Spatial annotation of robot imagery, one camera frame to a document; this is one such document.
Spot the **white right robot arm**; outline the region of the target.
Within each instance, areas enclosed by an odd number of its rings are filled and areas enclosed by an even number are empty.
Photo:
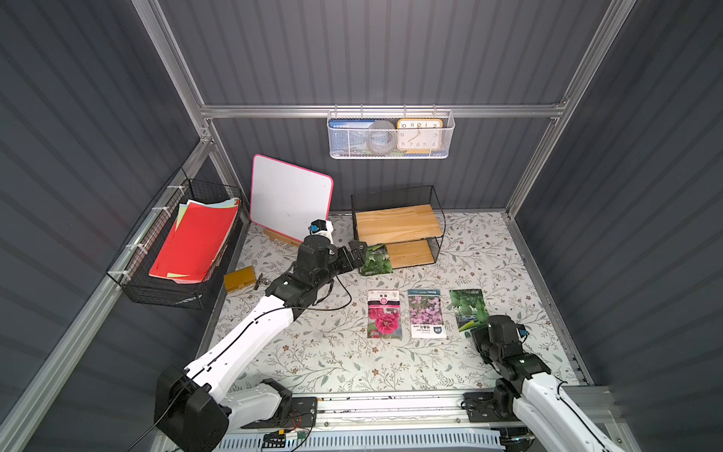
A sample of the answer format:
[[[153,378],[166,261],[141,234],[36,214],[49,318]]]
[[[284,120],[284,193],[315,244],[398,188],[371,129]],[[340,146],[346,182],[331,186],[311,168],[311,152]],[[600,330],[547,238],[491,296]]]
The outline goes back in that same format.
[[[489,316],[471,332],[483,362],[498,373],[486,410],[516,418],[548,451],[620,451],[563,389],[549,366],[523,347],[528,332],[509,316]]]

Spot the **pink carnation seed bag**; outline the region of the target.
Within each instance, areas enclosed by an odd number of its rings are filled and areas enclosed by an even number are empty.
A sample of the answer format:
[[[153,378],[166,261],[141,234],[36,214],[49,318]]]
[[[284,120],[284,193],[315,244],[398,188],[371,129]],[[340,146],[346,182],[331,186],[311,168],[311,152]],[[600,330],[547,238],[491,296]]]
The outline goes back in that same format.
[[[367,295],[367,337],[401,339],[401,302],[398,290],[370,290]]]

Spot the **green gourd seed bag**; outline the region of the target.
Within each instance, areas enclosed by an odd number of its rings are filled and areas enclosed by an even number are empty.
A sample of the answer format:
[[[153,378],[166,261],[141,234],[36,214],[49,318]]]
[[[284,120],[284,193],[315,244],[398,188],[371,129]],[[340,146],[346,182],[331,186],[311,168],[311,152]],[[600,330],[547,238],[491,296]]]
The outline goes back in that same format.
[[[453,289],[450,291],[455,318],[460,333],[485,327],[489,312],[481,288]]]
[[[370,246],[366,250],[365,263],[359,269],[363,277],[391,274],[394,271],[391,257],[384,244]]]

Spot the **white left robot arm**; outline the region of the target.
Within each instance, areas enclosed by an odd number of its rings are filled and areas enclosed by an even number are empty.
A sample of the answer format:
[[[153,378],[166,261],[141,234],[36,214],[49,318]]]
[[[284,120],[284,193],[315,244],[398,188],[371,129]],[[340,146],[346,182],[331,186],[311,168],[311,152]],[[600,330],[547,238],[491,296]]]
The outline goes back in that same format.
[[[182,369],[158,378],[154,426],[183,451],[212,451],[231,429],[254,423],[282,426],[291,418],[291,390],[266,379],[235,395],[233,383],[265,346],[302,314],[339,275],[365,263],[367,246],[352,240],[336,247],[326,232],[308,235],[297,259],[273,280],[253,310],[216,346]]]

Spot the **purple flower seed bag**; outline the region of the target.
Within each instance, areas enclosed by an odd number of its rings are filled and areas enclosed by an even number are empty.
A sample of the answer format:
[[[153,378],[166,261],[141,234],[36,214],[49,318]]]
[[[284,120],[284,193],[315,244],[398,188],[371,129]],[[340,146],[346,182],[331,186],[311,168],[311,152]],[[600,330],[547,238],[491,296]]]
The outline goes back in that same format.
[[[439,289],[410,289],[410,333],[414,339],[446,339]]]

